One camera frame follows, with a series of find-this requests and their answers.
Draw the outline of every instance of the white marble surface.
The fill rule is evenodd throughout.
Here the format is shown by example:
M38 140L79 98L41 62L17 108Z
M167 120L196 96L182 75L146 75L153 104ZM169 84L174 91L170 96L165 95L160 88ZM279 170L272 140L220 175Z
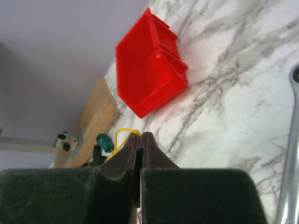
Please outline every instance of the white marble surface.
M299 62L297 0L153 0L152 13L178 35L190 87L139 119L106 75L121 127L153 132L182 168L246 170L274 223L291 123L288 74ZM127 133L121 133L119 140Z

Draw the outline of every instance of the metal wrench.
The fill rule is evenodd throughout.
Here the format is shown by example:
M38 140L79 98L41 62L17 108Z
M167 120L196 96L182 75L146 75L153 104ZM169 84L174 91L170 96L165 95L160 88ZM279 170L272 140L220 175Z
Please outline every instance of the metal wrench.
M280 191L277 224L299 224L299 64L290 72L295 104Z

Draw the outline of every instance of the wooden board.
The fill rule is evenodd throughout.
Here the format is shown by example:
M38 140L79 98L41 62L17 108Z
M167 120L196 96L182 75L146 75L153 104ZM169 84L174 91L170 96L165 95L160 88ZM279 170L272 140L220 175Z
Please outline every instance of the wooden board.
M100 77L87 99L71 133L76 133L82 126L85 143L74 161L71 152L60 150L54 160L54 168L80 167L89 162L93 155L93 146L100 133L107 133L119 116L119 112L111 96L104 77Z

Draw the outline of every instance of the red storage bin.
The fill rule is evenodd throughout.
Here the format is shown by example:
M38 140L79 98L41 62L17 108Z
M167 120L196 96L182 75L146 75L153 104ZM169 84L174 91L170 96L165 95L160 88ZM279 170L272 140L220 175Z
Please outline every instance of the red storage bin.
M140 118L188 86L176 39L148 8L116 47L118 95Z

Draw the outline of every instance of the metal bracket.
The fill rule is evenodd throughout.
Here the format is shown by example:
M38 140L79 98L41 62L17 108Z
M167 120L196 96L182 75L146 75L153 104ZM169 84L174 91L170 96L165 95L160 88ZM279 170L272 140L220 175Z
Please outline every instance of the metal bracket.
M82 146L84 145L85 141L84 141L84 136L83 136L83 128L80 125L77 132L77 137L78 137L78 144L77 147L75 148L75 150L73 150L71 152L71 160L74 161L75 158L77 157L78 153L80 152Z

